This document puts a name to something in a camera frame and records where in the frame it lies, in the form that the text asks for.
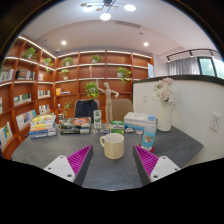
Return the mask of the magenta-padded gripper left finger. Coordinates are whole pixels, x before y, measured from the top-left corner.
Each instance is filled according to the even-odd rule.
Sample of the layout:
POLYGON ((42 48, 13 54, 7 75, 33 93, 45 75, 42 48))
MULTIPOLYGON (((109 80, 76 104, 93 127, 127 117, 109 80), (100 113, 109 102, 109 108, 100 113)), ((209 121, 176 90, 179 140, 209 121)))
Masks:
POLYGON ((59 155, 44 170, 81 186, 92 156, 93 146, 89 145, 69 156, 59 155))

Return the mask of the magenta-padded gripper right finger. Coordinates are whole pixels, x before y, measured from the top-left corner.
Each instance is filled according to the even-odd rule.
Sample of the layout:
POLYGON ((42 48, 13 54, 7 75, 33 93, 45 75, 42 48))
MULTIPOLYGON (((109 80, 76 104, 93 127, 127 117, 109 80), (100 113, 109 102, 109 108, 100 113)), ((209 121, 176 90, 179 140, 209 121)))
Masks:
POLYGON ((167 156, 158 157, 136 145, 133 146, 133 157, 143 186, 180 170, 167 156))

